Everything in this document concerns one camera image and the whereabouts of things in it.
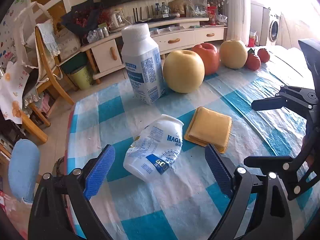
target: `red apple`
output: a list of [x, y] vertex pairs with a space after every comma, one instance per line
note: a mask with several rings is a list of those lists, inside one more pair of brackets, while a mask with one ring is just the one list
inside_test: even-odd
[[204, 75], [215, 73], [220, 66], [220, 56], [217, 48], [211, 43], [201, 43], [192, 48], [204, 63]]

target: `yellow apple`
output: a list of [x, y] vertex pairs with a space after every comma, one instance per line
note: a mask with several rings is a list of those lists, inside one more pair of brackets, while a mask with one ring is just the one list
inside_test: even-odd
[[163, 77], [169, 88], [179, 93], [196, 90], [204, 78], [204, 64], [201, 57], [191, 50], [171, 52], [163, 66]]
[[219, 54], [222, 64], [233, 69], [242, 68], [248, 57], [247, 49], [242, 41], [224, 41]]

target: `blue gripper pad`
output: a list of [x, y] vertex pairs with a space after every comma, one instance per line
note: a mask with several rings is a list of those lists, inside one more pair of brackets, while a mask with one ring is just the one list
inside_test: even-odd
[[229, 198], [233, 196], [233, 177], [236, 167], [233, 162], [218, 153], [217, 149], [208, 144], [204, 149], [204, 157], [216, 179], [221, 192]]
[[102, 155], [97, 160], [97, 163], [91, 169], [85, 180], [84, 196], [87, 198], [87, 200], [90, 200], [92, 196], [95, 196], [98, 193], [99, 188], [101, 187], [111, 168], [111, 165], [115, 160], [115, 157], [116, 151], [112, 145], [109, 145], [103, 149]]

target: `water bottle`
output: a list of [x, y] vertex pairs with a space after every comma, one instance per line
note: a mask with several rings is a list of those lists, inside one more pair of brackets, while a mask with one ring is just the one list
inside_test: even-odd
[[161, 12], [162, 12], [162, 14], [168, 14], [169, 13], [168, 7], [165, 5], [164, 2], [162, 2], [162, 5], [161, 5]]

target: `white milk bottle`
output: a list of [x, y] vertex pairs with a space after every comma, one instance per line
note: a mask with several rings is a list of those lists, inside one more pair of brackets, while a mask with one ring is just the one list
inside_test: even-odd
[[125, 154], [123, 167], [145, 182], [160, 178], [179, 156], [182, 126], [180, 120], [162, 114], [132, 143]]
[[137, 98], [151, 105], [164, 94], [164, 79], [158, 44], [150, 37], [148, 24], [122, 30], [121, 56]]

